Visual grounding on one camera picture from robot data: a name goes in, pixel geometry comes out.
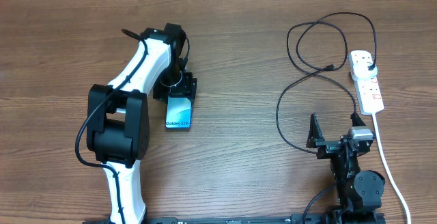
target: white power adapter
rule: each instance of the white power adapter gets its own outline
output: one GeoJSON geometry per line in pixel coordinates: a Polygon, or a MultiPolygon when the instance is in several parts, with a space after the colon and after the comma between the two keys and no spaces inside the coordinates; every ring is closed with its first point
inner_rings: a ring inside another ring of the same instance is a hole
{"type": "Polygon", "coordinates": [[[381,90],[378,85],[378,80],[376,75],[378,69],[369,70],[369,66],[373,64],[373,59],[371,54],[367,51],[357,50],[352,51],[349,55],[350,63],[350,74],[354,79],[356,96],[358,97],[358,103],[360,104],[361,114],[371,115],[373,119],[373,124],[375,126],[376,141],[378,142],[378,149],[380,151],[382,164],[384,165],[387,176],[391,182],[391,185],[395,189],[395,192],[404,206],[405,213],[407,216],[407,224],[411,224],[410,210],[408,209],[407,203],[404,197],[391,175],[389,166],[384,156],[384,151],[382,150],[380,131],[378,128],[378,123],[376,121],[376,113],[384,109],[384,103],[382,102],[381,90]]]}

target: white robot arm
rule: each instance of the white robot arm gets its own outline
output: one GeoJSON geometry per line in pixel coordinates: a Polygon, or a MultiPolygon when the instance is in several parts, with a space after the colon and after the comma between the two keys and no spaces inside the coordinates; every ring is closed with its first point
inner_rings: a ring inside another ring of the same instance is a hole
{"type": "Polygon", "coordinates": [[[185,109],[186,103],[190,104],[191,119],[197,79],[193,78],[192,73],[185,72],[186,57],[179,58],[186,40],[181,26],[167,24],[163,31],[146,29],[139,37],[138,50],[122,73],[107,86],[94,85],[89,91],[88,149],[96,153],[96,159],[105,167],[111,167],[118,175],[115,178],[110,169],[104,168],[111,194],[112,213],[109,220],[91,223],[140,224],[147,220],[147,208],[141,196],[139,167],[149,143],[147,96],[152,88],[153,97],[168,104],[167,120],[172,110],[180,110],[181,107],[185,109]],[[113,89],[119,87],[135,68],[138,69],[129,82],[119,90],[113,89]],[[104,102],[111,92],[115,93],[104,102]],[[114,112],[124,113],[125,122],[107,119],[106,113],[114,112]]]}

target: white cable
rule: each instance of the white cable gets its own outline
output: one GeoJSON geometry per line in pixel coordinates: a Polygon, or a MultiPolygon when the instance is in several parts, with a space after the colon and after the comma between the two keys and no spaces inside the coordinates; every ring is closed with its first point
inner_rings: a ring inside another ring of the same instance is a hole
{"type": "Polygon", "coordinates": [[[405,209],[405,213],[407,215],[407,224],[411,224],[411,216],[410,216],[410,210],[408,209],[407,203],[405,202],[404,197],[402,197],[401,191],[399,191],[398,187],[396,186],[396,183],[393,179],[393,177],[391,176],[391,172],[389,169],[389,166],[387,165],[387,162],[385,160],[385,156],[384,156],[384,152],[382,151],[382,144],[381,144],[381,138],[380,138],[380,131],[378,129],[378,123],[376,122],[376,115],[375,113],[371,114],[371,117],[373,119],[373,125],[375,126],[375,133],[376,133],[376,141],[378,142],[378,149],[380,151],[380,155],[381,155],[381,160],[382,160],[382,164],[384,165],[385,171],[387,172],[387,176],[390,179],[391,185],[393,186],[393,188],[395,189],[395,192],[397,194],[397,196],[399,197],[399,199],[402,202],[402,205],[404,206],[405,209]]]}

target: power strip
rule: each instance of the power strip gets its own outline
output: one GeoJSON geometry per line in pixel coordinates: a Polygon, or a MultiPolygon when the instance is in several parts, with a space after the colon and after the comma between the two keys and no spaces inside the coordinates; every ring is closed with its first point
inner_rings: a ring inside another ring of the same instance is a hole
{"type": "Polygon", "coordinates": [[[371,54],[367,51],[352,51],[349,55],[349,63],[350,74],[354,79],[356,96],[358,97],[358,103],[360,104],[361,114],[372,116],[373,124],[375,126],[376,141],[378,142],[378,149],[380,151],[382,164],[384,165],[391,185],[395,189],[397,196],[404,206],[407,216],[407,224],[411,224],[410,210],[408,209],[404,197],[402,197],[401,191],[396,186],[396,183],[391,175],[389,166],[387,165],[384,151],[382,150],[380,131],[378,128],[378,123],[376,121],[376,113],[384,109],[380,86],[376,78],[378,69],[375,66],[373,70],[369,70],[368,66],[370,66],[373,61],[371,58],[371,54]]]}

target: wooden surface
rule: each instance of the wooden surface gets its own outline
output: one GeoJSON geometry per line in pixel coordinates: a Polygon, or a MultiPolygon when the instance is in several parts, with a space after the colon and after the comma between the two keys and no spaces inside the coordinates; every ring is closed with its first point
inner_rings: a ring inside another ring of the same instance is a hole
{"type": "MultiPolygon", "coordinates": [[[[328,160],[294,150],[277,132],[279,94],[302,77],[286,57],[285,36],[295,24],[338,11],[363,13],[376,26],[386,157],[413,223],[435,223],[437,0],[0,0],[0,223],[109,216],[103,171],[74,155],[87,94],[117,76],[137,49],[119,29],[167,22],[181,24],[191,39],[189,67],[199,83],[190,132],[166,132],[165,104],[149,101],[141,186],[150,216],[302,212],[333,177],[328,160]]],[[[365,20],[327,21],[345,31],[351,50],[373,51],[365,20]]],[[[339,65],[342,44],[336,31],[320,26],[300,51],[312,64],[339,65]]],[[[355,93],[348,64],[326,75],[355,93]]],[[[312,112],[325,138],[338,139],[351,126],[352,103],[334,85],[310,79],[285,95],[280,112],[285,136],[304,146],[312,112]]],[[[94,159],[84,141],[81,148],[94,159]]],[[[386,175],[376,144],[359,161],[386,175]]],[[[331,194],[311,211],[335,203],[331,194]]],[[[388,223],[404,222],[389,183],[382,203],[378,212],[388,223]]]]}

